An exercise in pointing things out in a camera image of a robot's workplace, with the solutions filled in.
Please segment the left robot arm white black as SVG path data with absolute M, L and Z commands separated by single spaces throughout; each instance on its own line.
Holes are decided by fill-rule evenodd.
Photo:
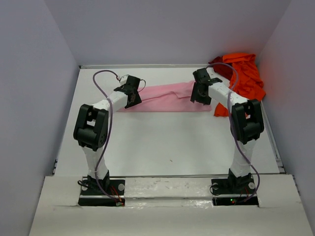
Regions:
M 128 75 L 121 85 L 110 95 L 93 82 L 105 98 L 93 105 L 83 104 L 78 112 L 73 138 L 82 148 L 88 164 L 88 176 L 79 181 L 85 188 L 109 196 L 110 174 L 103 160 L 113 126 L 113 114 L 120 109 L 128 109 L 142 102 L 139 95 L 141 79 Z

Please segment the pink t shirt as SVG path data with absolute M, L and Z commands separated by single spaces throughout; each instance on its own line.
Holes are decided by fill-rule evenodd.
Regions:
M 150 86 L 140 91 L 142 102 L 119 112 L 207 112 L 210 105 L 190 101 L 194 81 Z

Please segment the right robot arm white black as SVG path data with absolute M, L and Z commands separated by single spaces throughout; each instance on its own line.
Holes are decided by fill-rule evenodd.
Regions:
M 212 180 L 210 190 L 215 196 L 254 193 L 256 184 L 251 171 L 252 152 L 256 141 L 264 131 L 261 104 L 237 94 L 219 78 L 211 78 L 206 68 L 193 72 L 194 84 L 191 102 L 209 105 L 214 99 L 228 111 L 230 130 L 235 142 L 232 165 L 227 178 Z

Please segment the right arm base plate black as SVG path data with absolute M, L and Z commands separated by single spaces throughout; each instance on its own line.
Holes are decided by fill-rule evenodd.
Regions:
M 256 193 L 252 196 L 255 191 L 253 178 L 238 187 L 229 186 L 227 178 L 215 178 L 211 180 L 209 190 L 213 195 L 212 203 L 216 207 L 259 206 Z

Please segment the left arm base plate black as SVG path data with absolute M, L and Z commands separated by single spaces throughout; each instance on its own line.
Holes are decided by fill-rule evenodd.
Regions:
M 111 178 L 109 187 L 104 194 L 97 183 L 88 181 L 86 177 L 77 181 L 80 186 L 78 205 L 82 207 L 124 207 L 125 184 L 123 178 Z

